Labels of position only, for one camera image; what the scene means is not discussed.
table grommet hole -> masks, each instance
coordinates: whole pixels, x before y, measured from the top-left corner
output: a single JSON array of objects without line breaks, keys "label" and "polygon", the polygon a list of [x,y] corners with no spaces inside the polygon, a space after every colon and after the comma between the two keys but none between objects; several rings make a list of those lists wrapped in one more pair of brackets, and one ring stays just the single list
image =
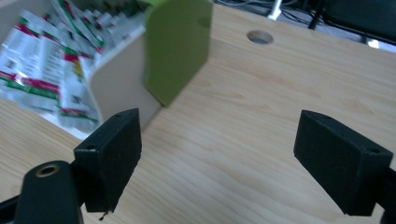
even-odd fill
[{"label": "table grommet hole", "polygon": [[251,42],[261,45],[267,45],[274,42],[274,38],[272,37],[272,35],[262,30],[249,31],[247,33],[247,38]]}]

black chair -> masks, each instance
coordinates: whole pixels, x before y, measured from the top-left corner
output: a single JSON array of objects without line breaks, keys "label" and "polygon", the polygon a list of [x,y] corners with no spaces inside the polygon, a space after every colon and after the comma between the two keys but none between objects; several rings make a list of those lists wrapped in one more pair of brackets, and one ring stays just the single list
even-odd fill
[{"label": "black chair", "polygon": [[309,29],[320,17],[331,26],[396,45],[396,0],[320,0]]}]

wood grain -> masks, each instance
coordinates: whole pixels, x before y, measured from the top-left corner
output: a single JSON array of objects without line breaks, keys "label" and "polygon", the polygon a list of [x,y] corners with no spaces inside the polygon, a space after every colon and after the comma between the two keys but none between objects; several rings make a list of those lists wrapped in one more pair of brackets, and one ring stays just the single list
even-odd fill
[{"label": "wood grain", "polygon": [[[344,216],[292,150],[310,109],[396,152],[396,55],[226,7],[212,22],[207,64],[143,132],[142,159],[104,223],[379,223],[379,206]],[[250,30],[275,41],[251,43]],[[34,165],[73,160],[78,140],[0,106],[4,200]]]}]

cable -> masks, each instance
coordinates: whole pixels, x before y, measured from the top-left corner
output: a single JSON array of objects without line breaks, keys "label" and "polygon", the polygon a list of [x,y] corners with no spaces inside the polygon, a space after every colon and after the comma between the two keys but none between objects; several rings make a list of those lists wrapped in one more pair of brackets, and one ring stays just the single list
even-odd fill
[{"label": "cable", "polygon": [[217,0],[218,2],[221,2],[224,5],[230,6],[230,7],[241,7],[244,5],[248,5],[251,3],[256,3],[256,4],[261,4],[261,5],[273,5],[274,3],[272,2],[265,2],[265,1],[260,1],[260,0],[247,0],[246,2],[241,2],[241,3],[230,3],[230,2],[224,2],[223,0]]},{"label": "cable", "polygon": [[300,0],[291,0],[291,1],[287,2],[287,3],[282,3],[281,6],[290,6],[290,5],[293,5],[293,4],[297,3],[298,1],[300,1]]}]

screw hole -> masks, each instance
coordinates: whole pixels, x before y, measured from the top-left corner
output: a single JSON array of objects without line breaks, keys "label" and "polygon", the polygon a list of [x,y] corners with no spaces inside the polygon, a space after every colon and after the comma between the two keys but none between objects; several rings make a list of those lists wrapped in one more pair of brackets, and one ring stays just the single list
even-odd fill
[{"label": "screw hole", "polygon": [[265,31],[250,31],[247,33],[247,38],[256,44],[267,45],[274,42],[274,38]]},{"label": "screw hole", "polygon": [[380,153],[381,150],[379,150],[378,148],[374,148],[374,147],[369,147],[367,150],[369,150],[369,152],[373,152],[373,153]]},{"label": "screw hole", "polygon": [[59,169],[60,169],[60,167],[58,165],[51,164],[51,165],[47,165],[47,166],[44,166],[43,168],[39,169],[35,173],[35,175],[37,177],[47,177],[47,176],[55,174],[56,172],[59,171]]}]

